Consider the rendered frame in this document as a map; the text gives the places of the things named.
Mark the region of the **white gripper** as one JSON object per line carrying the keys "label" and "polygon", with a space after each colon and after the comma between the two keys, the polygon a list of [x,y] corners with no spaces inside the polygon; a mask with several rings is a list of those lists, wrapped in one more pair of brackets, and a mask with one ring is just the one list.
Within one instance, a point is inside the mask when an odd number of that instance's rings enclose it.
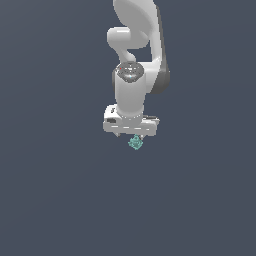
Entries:
{"label": "white gripper", "polygon": [[104,112],[103,130],[112,132],[116,137],[121,134],[137,134],[143,140],[145,136],[155,136],[160,119],[155,116],[137,115],[126,118],[119,115],[117,105],[109,105]]}

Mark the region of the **small teal figurine object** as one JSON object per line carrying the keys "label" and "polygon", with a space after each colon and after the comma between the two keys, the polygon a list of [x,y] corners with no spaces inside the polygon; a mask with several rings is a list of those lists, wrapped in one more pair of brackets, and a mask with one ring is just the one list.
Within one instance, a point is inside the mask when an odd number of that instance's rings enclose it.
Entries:
{"label": "small teal figurine object", "polygon": [[139,138],[139,135],[135,134],[129,141],[128,145],[134,150],[139,150],[143,145],[143,140]]}

